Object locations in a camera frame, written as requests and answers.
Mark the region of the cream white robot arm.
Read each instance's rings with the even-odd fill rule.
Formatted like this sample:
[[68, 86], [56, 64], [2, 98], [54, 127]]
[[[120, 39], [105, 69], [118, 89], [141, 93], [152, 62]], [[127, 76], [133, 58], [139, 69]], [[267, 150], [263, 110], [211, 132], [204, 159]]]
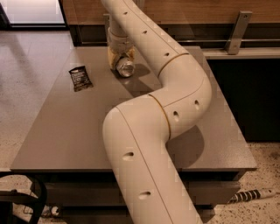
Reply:
[[203, 224], [166, 143], [207, 111], [210, 80], [199, 62], [133, 0], [101, 0], [162, 87], [111, 109], [102, 134], [108, 160], [134, 224]]

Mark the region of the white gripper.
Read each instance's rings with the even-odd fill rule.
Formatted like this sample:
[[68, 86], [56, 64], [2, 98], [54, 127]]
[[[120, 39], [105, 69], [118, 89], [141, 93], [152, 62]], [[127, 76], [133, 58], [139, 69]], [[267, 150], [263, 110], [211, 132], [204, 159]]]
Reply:
[[122, 28], [108, 28], [108, 64], [112, 70], [122, 55], [126, 54], [131, 61], [135, 60], [135, 48], [129, 36]]

